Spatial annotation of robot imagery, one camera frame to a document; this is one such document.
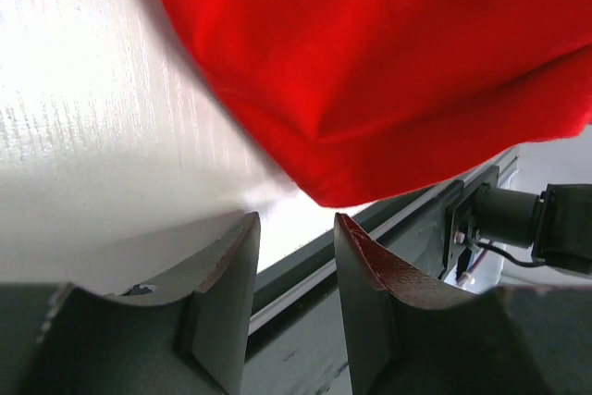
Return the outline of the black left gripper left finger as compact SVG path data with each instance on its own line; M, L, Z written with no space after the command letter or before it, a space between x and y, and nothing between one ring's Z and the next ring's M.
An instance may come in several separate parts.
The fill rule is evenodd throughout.
M5 394L236 394L260 218L121 295L71 283L1 288Z

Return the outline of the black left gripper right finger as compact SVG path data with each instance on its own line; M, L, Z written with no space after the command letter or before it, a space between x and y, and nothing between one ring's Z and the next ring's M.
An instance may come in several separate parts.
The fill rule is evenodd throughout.
M356 394L587 394L591 289L460 290L373 241L349 216L334 246Z

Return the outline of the red t shirt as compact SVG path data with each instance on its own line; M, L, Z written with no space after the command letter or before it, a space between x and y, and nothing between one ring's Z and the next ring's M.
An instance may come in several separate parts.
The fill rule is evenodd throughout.
M591 120L591 0L162 2L217 99L323 206Z

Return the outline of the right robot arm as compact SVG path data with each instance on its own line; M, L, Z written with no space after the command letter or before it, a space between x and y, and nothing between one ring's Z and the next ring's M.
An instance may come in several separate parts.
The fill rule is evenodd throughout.
M473 215L475 246L523 268L591 276L589 184L549 184L540 194L482 186Z

